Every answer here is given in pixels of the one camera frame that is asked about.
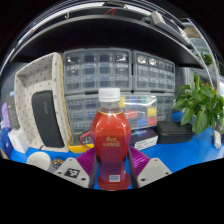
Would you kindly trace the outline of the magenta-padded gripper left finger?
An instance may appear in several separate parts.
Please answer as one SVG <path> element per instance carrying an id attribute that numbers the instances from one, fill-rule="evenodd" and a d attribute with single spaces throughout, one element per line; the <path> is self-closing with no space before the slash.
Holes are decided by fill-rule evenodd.
<path id="1" fill-rule="evenodd" d="M 93 188 L 97 175 L 95 149 L 67 158 L 54 174 L 81 187 Z"/>

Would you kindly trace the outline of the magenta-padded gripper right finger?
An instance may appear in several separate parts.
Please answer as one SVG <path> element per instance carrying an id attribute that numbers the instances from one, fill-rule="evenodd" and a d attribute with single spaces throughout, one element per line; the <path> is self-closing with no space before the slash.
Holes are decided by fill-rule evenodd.
<path id="1" fill-rule="evenodd" d="M 140 188 L 171 174 L 159 158 L 150 158 L 143 152 L 129 147 L 129 169 L 133 188 Z"/>

